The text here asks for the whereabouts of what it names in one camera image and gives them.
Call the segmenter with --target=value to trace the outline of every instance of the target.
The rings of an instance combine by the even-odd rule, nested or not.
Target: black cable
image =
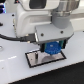
[[[0,38],[10,41],[20,41],[20,42],[30,41],[31,43],[36,42],[35,34],[29,34],[29,36],[24,36],[21,38],[12,38],[0,34]]]
[[[11,41],[20,41],[20,39],[21,39],[21,38],[7,37],[7,36],[1,35],[1,34],[0,34],[0,38],[6,39],[6,40],[11,40]]]

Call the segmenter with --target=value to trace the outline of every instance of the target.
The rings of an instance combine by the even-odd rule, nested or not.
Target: table surface
[[[12,14],[0,15],[0,34],[15,37]],[[84,61],[84,32],[76,32],[63,50],[67,59],[50,64],[29,68],[25,53],[38,49],[34,44],[12,42],[0,39],[0,84],[12,83],[51,70]]]

